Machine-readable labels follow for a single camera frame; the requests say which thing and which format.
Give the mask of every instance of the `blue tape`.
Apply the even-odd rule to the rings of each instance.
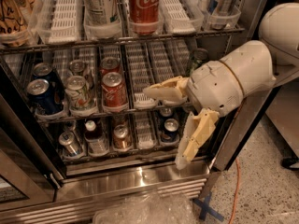
[[[220,222],[223,222],[224,216],[215,211],[213,208],[209,207],[209,202],[211,201],[212,193],[210,192],[208,196],[205,197],[204,202],[199,199],[193,199],[193,202],[198,205],[202,210],[199,215],[199,219],[206,220],[206,215],[210,214]]]

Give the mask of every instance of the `blue soda can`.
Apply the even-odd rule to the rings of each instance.
[[[53,115],[64,109],[60,97],[46,79],[31,81],[27,86],[27,94],[40,115]]]
[[[34,67],[33,72],[34,79],[43,78],[46,79],[49,84],[54,88],[54,91],[57,92],[61,100],[64,99],[64,84],[61,81],[59,75],[55,68],[47,63],[38,63]]]
[[[161,132],[161,141],[173,143],[178,136],[178,122],[175,119],[168,119],[164,123],[164,129]]]
[[[164,129],[164,124],[168,119],[173,118],[174,111],[171,108],[162,108],[158,111],[158,129],[162,131]]]

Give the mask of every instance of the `can lid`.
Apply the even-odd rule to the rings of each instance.
[[[164,127],[169,131],[169,132],[175,132],[178,130],[178,122],[175,119],[168,119],[164,123]]]
[[[81,76],[72,76],[66,80],[66,87],[69,90],[76,91],[81,89],[86,83],[84,77]]]
[[[106,70],[112,70],[116,67],[118,67],[120,64],[119,59],[115,57],[106,57],[102,60],[100,63],[101,68]]]
[[[201,61],[208,60],[208,52],[206,49],[195,49],[193,51],[193,56],[197,60],[201,60]]]
[[[65,131],[73,130],[76,128],[76,125],[77,125],[77,123],[75,120],[69,120],[64,123],[64,130]]]
[[[75,140],[75,135],[70,131],[65,131],[59,136],[59,144],[62,146],[69,146],[71,145]]]
[[[129,129],[127,126],[120,124],[114,128],[113,133],[117,138],[125,138],[129,133]]]
[[[122,83],[122,75],[117,72],[110,72],[103,76],[102,82],[108,87],[116,87]]]
[[[163,117],[171,117],[174,113],[171,108],[162,108],[159,112]]]
[[[93,120],[88,120],[85,123],[85,127],[86,127],[86,130],[88,130],[88,131],[94,131],[96,128],[96,124]]]
[[[69,63],[69,69],[72,72],[82,72],[85,69],[85,63],[82,60],[73,60]]]
[[[43,77],[48,75],[53,68],[47,63],[38,63],[34,67],[34,75],[37,77]]]
[[[49,82],[46,79],[36,79],[27,86],[27,92],[31,95],[39,95],[47,91]]]

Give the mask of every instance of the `bottle cap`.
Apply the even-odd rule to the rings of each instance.
[[[88,120],[86,123],[85,123],[85,127],[88,131],[94,131],[95,128],[96,128],[96,125],[95,125],[95,122],[92,121],[92,120]]]

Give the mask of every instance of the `soda bottle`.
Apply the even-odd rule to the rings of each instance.
[[[88,120],[85,128],[84,138],[88,145],[89,155],[93,157],[106,155],[109,152],[109,144],[101,122],[95,123],[93,120]]]

